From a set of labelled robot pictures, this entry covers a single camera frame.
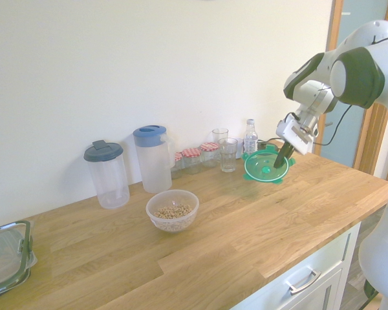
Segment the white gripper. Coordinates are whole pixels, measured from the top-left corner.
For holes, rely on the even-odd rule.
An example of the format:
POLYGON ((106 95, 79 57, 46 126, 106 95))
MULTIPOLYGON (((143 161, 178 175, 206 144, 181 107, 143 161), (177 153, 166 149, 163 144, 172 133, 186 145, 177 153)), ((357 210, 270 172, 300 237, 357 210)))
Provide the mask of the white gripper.
POLYGON ((281 120, 277 124, 276 134, 288 143, 285 143, 279 150, 274 168, 280 168, 285 158, 290 159, 295 149, 302 155, 312 152, 312 136, 301 128, 301 124, 296 119, 281 120))

